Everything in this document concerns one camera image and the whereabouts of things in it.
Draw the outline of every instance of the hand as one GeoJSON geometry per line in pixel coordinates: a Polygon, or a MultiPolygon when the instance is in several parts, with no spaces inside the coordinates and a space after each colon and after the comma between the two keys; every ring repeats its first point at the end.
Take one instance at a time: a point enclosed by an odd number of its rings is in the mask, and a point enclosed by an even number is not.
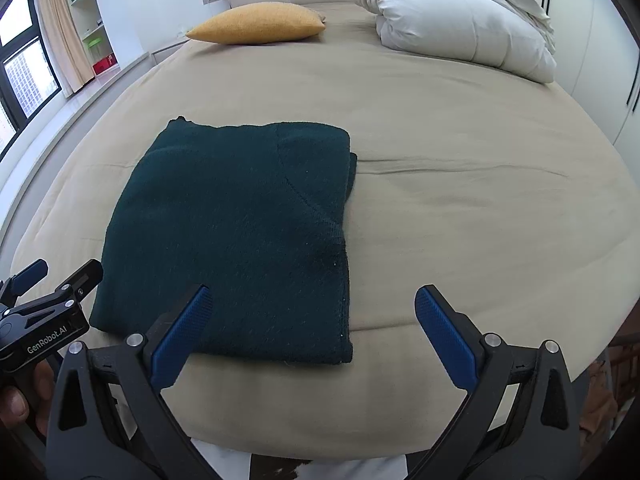
{"type": "MultiPolygon", "coordinates": [[[[40,396],[41,402],[36,413],[36,427],[38,431],[46,435],[49,423],[49,411],[53,397],[53,370],[49,363],[40,361],[33,370],[33,386],[40,396]]],[[[24,422],[29,416],[29,405],[14,386],[8,386],[0,392],[0,420],[8,427],[13,428],[24,422]]]]}

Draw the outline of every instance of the mustard yellow pillow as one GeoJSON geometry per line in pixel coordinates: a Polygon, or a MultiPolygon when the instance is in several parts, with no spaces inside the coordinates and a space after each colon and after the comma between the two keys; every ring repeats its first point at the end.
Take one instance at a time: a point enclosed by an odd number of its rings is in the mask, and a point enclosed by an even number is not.
{"type": "Polygon", "coordinates": [[[295,4],[261,2],[229,9],[187,32],[192,40],[261,44],[302,40],[324,30],[322,16],[295,4]]]}

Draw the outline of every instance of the green object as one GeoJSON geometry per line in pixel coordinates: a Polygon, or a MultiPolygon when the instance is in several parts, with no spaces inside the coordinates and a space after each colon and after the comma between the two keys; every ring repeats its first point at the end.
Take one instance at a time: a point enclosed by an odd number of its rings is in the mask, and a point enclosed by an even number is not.
{"type": "Polygon", "coordinates": [[[214,314],[198,351],[350,362],[349,144],[325,124],[169,122],[111,217],[91,325],[144,333],[188,285],[203,283],[214,314]]]}

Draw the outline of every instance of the beige curtain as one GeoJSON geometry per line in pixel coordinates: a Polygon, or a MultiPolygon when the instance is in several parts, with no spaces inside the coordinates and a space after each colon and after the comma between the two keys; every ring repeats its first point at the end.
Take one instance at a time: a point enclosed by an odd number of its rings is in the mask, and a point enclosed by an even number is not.
{"type": "Polygon", "coordinates": [[[66,0],[35,0],[40,30],[54,70],[68,97],[94,78],[66,0]]]}

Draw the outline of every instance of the white wardrobe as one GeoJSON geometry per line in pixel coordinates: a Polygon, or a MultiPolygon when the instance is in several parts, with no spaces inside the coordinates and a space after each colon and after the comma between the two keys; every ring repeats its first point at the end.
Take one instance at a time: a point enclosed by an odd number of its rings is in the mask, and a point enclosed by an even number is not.
{"type": "Polygon", "coordinates": [[[616,147],[640,186],[640,49],[611,0],[538,0],[556,30],[556,81],[616,147]]]}

